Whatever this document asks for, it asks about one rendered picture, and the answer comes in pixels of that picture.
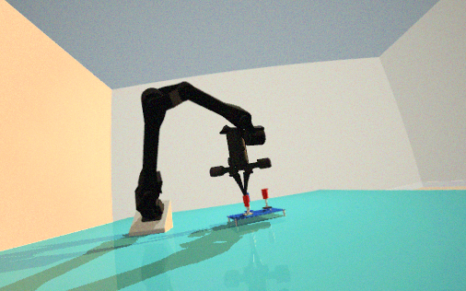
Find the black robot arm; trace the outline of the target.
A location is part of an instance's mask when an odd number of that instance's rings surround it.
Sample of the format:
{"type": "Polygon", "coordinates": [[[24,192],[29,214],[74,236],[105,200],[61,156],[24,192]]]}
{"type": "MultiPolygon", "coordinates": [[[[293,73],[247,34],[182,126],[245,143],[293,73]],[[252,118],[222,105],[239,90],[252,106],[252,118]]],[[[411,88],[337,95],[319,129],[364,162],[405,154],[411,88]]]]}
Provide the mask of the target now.
{"type": "Polygon", "coordinates": [[[225,125],[220,132],[227,135],[227,146],[260,146],[265,143],[264,127],[253,126],[248,111],[210,96],[187,81],[158,89],[147,88],[141,95],[145,120],[143,168],[134,191],[135,207],[142,216],[142,222],[162,219],[164,204],[158,198],[162,193],[163,180],[160,170],[157,171],[159,128],[166,111],[187,100],[223,116],[236,126],[225,125]]]}

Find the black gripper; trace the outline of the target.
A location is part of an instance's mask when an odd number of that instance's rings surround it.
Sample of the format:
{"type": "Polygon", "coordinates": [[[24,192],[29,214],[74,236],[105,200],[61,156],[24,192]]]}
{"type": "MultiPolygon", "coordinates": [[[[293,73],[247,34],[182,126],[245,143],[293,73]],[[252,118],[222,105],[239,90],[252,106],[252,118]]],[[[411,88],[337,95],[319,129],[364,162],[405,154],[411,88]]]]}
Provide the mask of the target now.
{"type": "Polygon", "coordinates": [[[247,148],[245,144],[231,145],[228,147],[231,167],[224,168],[223,166],[210,168],[210,177],[224,176],[229,173],[229,177],[233,177],[238,184],[243,196],[247,196],[248,182],[253,169],[268,169],[272,166],[270,158],[257,159],[257,162],[249,163],[247,148]],[[244,166],[246,165],[246,166],[244,166]],[[244,167],[242,167],[244,166],[244,167]],[[235,168],[238,167],[238,168],[235,168]],[[244,188],[239,174],[240,170],[244,170],[244,188]]]}

